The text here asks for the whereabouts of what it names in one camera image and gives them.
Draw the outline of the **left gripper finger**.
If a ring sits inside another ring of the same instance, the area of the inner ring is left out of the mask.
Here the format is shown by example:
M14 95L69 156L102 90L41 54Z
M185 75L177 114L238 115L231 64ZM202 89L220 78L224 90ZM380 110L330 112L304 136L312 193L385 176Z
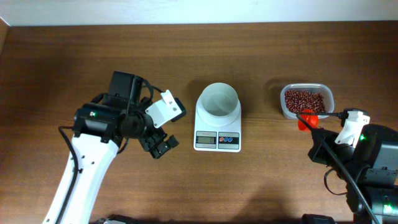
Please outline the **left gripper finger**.
M150 154L153 159L160 159L164 155L163 147L155 147L150 150Z
M167 149L173 149L177 147L180 143L178 140L175 138L174 135L171 135L168 140L165 141L165 148Z

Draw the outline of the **orange measuring scoop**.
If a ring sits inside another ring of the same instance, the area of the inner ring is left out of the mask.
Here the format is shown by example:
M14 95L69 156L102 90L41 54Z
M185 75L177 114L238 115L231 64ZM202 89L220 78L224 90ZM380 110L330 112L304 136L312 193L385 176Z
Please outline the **orange measuring scoop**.
M315 114L314 111L310 109L305 109L300 112L300 117L311 127L311 128L318 128L319 118L318 115ZM301 120L298 121L298 130L310 132L308 126L303 123Z

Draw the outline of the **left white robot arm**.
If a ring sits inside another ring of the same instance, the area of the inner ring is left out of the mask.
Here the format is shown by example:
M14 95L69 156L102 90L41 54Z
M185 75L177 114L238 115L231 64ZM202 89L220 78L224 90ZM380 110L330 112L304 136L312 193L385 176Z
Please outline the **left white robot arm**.
M162 125L184 117L186 109L169 90L153 101L157 90L140 76L115 71L109 90L77 109L72 138L59 127L70 154L44 223L88 223L110 164L130 140L154 159L178 146Z

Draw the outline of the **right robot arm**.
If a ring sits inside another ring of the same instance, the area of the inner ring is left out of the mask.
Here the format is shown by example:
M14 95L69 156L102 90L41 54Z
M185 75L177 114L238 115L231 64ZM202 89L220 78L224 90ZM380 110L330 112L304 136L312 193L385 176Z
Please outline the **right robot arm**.
M356 147L337 144L337 133L323 128L310 131L313 147L308 152L312 162L330 166L346 181L346 202L355 223L372 223L372 218L340 166L326 146L339 159L354 180L380 223L397 223L397 131L378 124L365 125Z

